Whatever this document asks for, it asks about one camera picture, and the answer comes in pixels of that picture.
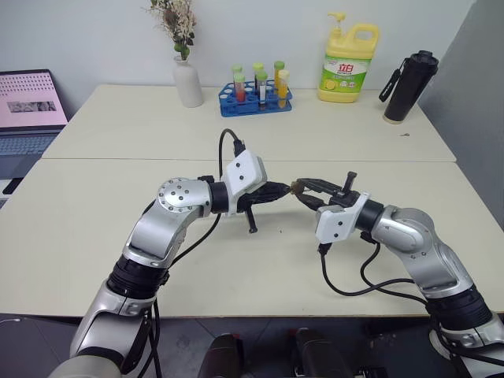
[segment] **black water bottle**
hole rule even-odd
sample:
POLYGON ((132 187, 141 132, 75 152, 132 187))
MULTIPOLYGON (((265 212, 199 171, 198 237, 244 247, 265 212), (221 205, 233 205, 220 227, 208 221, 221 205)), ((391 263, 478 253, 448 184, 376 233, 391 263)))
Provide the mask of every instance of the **black water bottle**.
POLYGON ((384 119, 387 122, 400 124, 404 121, 428 81, 438 71, 438 63, 430 51, 420 50, 407 57, 401 67, 394 71, 379 96, 380 100, 385 102, 397 82, 394 94, 385 109, 384 119))

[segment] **laptop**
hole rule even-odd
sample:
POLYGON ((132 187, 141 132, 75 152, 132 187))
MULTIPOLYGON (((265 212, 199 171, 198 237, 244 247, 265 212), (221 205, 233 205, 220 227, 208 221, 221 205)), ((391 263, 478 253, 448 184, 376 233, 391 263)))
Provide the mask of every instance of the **laptop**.
POLYGON ((48 69, 0 72, 0 180, 26 176, 67 122, 48 69))

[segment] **blue test tube rack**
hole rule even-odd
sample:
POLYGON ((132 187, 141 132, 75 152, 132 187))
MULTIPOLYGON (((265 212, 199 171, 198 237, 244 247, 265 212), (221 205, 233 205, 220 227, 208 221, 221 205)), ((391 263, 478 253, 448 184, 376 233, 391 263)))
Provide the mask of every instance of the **blue test tube rack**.
POLYGON ((265 109, 259 109, 259 96, 254 93, 254 81, 245 82, 245 101, 238 102, 235 96, 235 85, 227 83, 219 92, 220 114, 222 117, 248 116, 251 114, 266 114, 277 112, 288 112, 292 109, 292 93, 287 89, 286 98, 278 98, 275 89, 275 80, 266 82, 266 104, 265 109), (285 106, 278 106, 279 100, 285 100, 285 106))

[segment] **robotic arm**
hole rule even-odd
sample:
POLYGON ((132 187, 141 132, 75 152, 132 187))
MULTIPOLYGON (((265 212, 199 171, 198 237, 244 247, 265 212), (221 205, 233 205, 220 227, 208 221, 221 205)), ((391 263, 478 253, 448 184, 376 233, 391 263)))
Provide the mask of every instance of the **robotic arm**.
POLYGON ((122 255, 102 283, 72 341, 70 359, 50 378, 119 377, 139 363, 150 332, 149 312, 169 278, 169 267, 187 227, 211 213, 245 212, 256 232, 251 206, 290 192, 267 182, 262 160, 235 141, 235 159, 221 182, 212 176, 181 177, 163 183, 133 228, 122 255))
POLYGON ((349 172, 343 187, 319 179, 294 183, 298 199, 317 211, 316 236, 321 244, 328 250, 330 243, 347 239, 355 228, 364 240, 384 244, 401 259, 427 300, 426 310, 441 324, 433 334, 436 349, 449 354, 463 376, 504 372, 504 326, 488 309, 455 252, 437 236, 430 216, 418 209, 384 206, 368 193, 352 191, 356 175, 349 172), (305 187, 331 195, 329 203, 305 195, 305 187))

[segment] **bottle strap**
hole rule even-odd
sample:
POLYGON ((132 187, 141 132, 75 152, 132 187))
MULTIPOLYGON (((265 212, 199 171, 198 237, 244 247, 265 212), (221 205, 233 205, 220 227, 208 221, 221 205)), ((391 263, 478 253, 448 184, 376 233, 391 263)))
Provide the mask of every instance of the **bottle strap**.
POLYGON ((381 100, 381 102, 385 102, 387 101, 387 98, 388 96, 391 95, 392 93, 392 90, 394 89, 394 86, 395 84, 397 83, 397 81, 399 80, 399 77, 401 77, 401 69, 402 67, 404 66, 404 64, 409 60, 408 57, 406 57, 404 59, 404 61, 402 61, 401 65, 399 66, 398 69, 396 69, 394 71, 394 73, 392 73, 392 76, 391 78, 388 80, 388 83, 387 85, 385 86, 385 88, 381 91, 380 95, 378 96, 378 98, 381 100))

